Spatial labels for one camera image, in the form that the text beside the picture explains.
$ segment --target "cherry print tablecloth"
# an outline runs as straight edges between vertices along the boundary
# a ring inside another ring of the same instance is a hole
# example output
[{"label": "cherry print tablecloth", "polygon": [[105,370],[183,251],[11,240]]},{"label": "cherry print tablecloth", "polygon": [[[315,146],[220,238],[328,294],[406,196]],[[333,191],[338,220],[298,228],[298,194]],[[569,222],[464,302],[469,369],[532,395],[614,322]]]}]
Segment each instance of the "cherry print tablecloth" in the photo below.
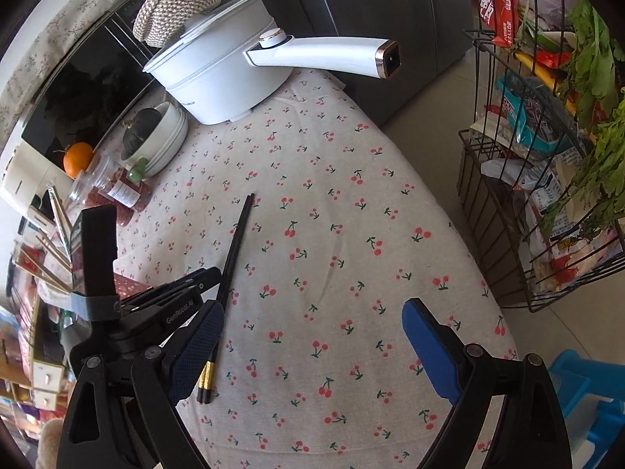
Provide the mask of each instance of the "cherry print tablecloth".
[{"label": "cherry print tablecloth", "polygon": [[[114,133],[105,148],[120,142]],[[256,194],[216,398],[178,406],[211,467],[418,465],[450,406],[403,333],[410,297],[465,343],[516,357],[445,212],[325,72],[296,69],[243,120],[191,124],[152,184],[148,208],[119,231],[116,261],[117,272],[150,285],[223,267],[243,200]],[[499,407],[491,409],[473,467],[488,450]]]}]

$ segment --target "pot lid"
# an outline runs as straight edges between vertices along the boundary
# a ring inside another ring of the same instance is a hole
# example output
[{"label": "pot lid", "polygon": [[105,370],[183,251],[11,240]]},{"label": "pot lid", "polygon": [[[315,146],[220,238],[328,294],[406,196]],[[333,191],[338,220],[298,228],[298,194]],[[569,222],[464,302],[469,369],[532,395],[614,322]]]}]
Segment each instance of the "pot lid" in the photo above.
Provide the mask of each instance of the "pot lid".
[{"label": "pot lid", "polygon": [[193,42],[202,35],[208,28],[220,22],[224,18],[230,17],[236,12],[247,7],[256,0],[232,0],[214,10],[206,13],[198,13],[189,18],[184,23],[185,32],[180,38],[171,45],[163,47],[156,55],[149,59],[148,63],[143,67],[143,72],[151,72],[154,68],[160,66],[171,56],[178,53],[188,43]]},{"label": "pot lid", "polygon": [[200,12],[196,14],[184,24],[185,32],[180,36],[180,40],[183,43],[189,43],[197,39],[215,23],[232,16],[232,14],[239,12],[254,1],[256,0],[232,0],[208,13]]}]

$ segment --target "black appliance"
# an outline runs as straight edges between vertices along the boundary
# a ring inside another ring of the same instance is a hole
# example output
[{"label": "black appliance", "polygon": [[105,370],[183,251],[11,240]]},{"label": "black appliance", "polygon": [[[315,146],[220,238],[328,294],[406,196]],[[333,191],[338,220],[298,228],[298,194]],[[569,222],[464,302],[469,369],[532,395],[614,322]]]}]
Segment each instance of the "black appliance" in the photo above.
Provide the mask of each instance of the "black appliance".
[{"label": "black appliance", "polygon": [[100,18],[37,94],[22,139],[61,169],[65,148],[95,148],[154,81],[143,67],[157,49],[132,35],[143,2],[126,0]]}]

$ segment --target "spice jar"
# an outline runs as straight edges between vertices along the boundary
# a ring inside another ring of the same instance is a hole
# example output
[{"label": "spice jar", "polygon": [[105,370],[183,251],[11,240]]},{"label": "spice jar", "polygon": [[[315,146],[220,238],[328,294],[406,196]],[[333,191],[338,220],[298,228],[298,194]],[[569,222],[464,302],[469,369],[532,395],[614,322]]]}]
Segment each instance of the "spice jar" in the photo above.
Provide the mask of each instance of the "spice jar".
[{"label": "spice jar", "polygon": [[96,206],[104,206],[111,204],[117,208],[117,225],[126,226],[132,220],[134,211],[124,206],[115,199],[110,199],[102,195],[98,188],[93,185],[93,176],[89,173],[81,171],[76,176],[72,191],[70,192],[70,201],[76,202],[85,208],[94,208]]},{"label": "spice jar", "polygon": [[127,170],[120,163],[109,156],[100,155],[95,159],[93,168],[90,166],[89,169],[93,175],[93,185],[101,194],[137,213],[147,208],[152,199],[152,189],[143,180],[136,184],[130,181]]}]

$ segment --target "white bowl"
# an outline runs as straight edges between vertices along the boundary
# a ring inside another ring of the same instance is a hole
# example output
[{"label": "white bowl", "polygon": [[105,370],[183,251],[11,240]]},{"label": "white bowl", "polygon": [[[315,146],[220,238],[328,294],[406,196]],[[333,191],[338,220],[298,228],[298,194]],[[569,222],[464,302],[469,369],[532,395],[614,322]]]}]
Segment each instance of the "white bowl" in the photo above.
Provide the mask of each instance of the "white bowl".
[{"label": "white bowl", "polygon": [[159,104],[155,109],[161,113],[161,121],[139,149],[133,153],[127,161],[122,161],[124,166],[130,168],[142,157],[145,157],[149,161],[153,160],[157,153],[164,147],[165,143],[167,143],[168,139],[172,137],[173,134],[176,134],[177,128],[182,121],[183,111],[179,111],[178,108],[170,102]]},{"label": "white bowl", "polygon": [[180,111],[180,118],[178,123],[176,124],[176,129],[171,133],[171,136],[168,137],[167,141],[162,145],[162,148],[158,150],[158,153],[148,162],[146,165],[146,170],[150,169],[155,163],[157,163],[161,157],[170,149],[170,146],[177,139],[179,134],[183,131],[183,127],[186,122],[186,114],[184,111]]},{"label": "white bowl", "polygon": [[189,120],[187,120],[185,114],[183,114],[183,116],[184,118],[178,131],[171,136],[168,143],[163,146],[157,156],[154,157],[154,159],[152,159],[146,166],[146,177],[151,177],[161,172],[178,153],[178,150],[182,146],[182,143],[189,132]]}]

